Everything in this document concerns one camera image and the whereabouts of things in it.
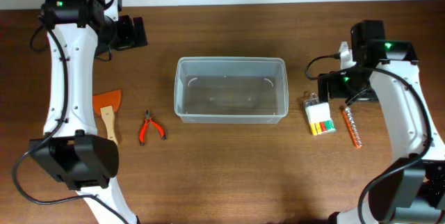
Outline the orange socket bit holder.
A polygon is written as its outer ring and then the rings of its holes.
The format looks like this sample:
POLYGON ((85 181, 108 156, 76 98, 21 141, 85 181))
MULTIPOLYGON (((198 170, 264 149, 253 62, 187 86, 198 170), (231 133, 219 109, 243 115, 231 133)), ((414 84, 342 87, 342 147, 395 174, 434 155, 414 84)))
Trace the orange socket bit holder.
POLYGON ((341 112, 354 146, 357 149, 360 149, 362 147, 362 141, 359 136, 351 109, 349 107, 344 107, 342 108, 341 112))

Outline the marker pack clear case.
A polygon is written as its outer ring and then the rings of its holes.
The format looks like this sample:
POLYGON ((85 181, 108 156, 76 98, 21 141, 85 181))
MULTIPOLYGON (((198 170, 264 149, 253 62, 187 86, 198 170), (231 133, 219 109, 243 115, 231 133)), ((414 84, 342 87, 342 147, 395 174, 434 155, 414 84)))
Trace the marker pack clear case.
POLYGON ((312 93, 302 103, 310 131, 313 136, 335 132, 337 128, 330 114, 330 105, 322 102, 316 93, 312 93))

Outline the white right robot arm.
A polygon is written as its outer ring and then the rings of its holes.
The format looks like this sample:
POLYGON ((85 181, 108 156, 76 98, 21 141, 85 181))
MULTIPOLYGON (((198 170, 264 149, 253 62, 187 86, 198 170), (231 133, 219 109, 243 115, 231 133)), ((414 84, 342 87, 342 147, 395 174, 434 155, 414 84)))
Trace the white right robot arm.
POLYGON ((381 20, 363 20, 350 30, 333 58, 339 71, 319 74, 322 102, 343 98, 379 102, 392 159, 362 190, 356 208, 334 212, 329 223, 443 223, 444 142, 437 133, 419 80, 410 41, 387 40, 381 20))

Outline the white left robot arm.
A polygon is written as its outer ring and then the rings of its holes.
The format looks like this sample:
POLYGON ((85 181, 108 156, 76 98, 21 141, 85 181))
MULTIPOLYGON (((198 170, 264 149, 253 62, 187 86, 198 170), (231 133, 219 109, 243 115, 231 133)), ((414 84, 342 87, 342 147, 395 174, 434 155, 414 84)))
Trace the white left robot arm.
POLYGON ((100 54, 144 47, 143 20, 123 15, 122 0, 45 0, 40 21, 51 52, 50 102, 43 136, 27 154, 99 223, 137 223, 118 184, 118 146, 97 133, 92 71, 100 54))

